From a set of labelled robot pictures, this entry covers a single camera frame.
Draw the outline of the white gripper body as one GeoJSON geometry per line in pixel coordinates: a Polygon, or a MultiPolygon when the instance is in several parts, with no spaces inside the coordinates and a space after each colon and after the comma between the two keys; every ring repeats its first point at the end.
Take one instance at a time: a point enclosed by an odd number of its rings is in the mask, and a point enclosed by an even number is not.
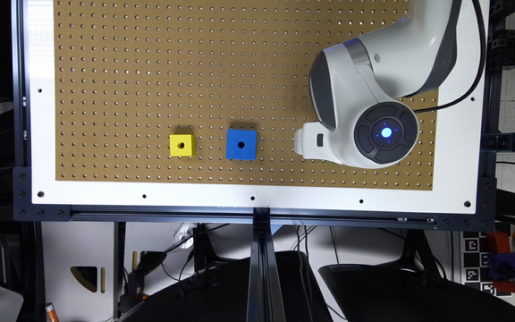
{"type": "Polygon", "coordinates": [[[305,123],[294,134],[294,151],[304,159],[335,161],[330,147],[330,134],[319,122],[305,123]]]}

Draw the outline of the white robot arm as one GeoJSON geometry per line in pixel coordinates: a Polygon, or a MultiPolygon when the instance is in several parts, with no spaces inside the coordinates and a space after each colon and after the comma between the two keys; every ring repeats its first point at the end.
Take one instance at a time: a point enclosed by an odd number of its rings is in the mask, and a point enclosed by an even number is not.
{"type": "Polygon", "coordinates": [[[419,125],[401,99],[451,73],[460,8],[460,0],[415,0],[394,24],[320,51],[308,76],[317,120],[296,131],[295,152],[366,169],[406,157],[419,125]]]}

